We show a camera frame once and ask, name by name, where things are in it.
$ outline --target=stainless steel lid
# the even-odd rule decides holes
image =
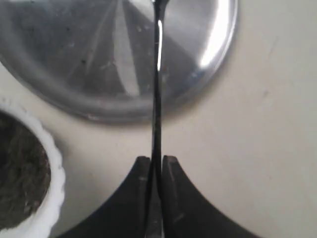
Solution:
[[[228,49],[237,0],[171,0],[163,108],[199,92]],[[151,0],[1,0],[0,60],[24,85],[77,115],[109,122],[152,115]]]

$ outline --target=beige countertop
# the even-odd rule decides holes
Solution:
[[[267,238],[317,237],[317,2],[241,0],[237,34],[214,84],[163,125],[179,158],[218,209]],[[54,234],[96,210],[138,155],[149,124],[76,119],[34,96],[0,65],[0,95],[37,116],[64,155],[66,201]]]

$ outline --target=metal lid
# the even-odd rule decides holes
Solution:
[[[165,19],[163,108],[198,93],[228,49],[237,0],[171,0]],[[24,85],[77,115],[152,116],[150,0],[0,1],[0,60]]]

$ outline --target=white bowl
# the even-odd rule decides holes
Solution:
[[[51,183],[38,211],[19,226],[0,231],[0,238],[47,238],[59,218],[65,197],[65,172],[61,154],[52,136],[43,129],[39,120],[29,115],[26,110],[9,100],[0,98],[0,112],[17,119],[33,132],[43,145],[51,167]]]

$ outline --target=white ceramic bowl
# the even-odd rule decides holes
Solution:
[[[38,211],[19,226],[0,231],[0,238],[47,238],[59,218],[65,197],[65,172],[61,154],[52,136],[26,110],[0,98],[0,112],[5,112],[20,121],[39,139],[47,153],[52,175],[50,187]]]

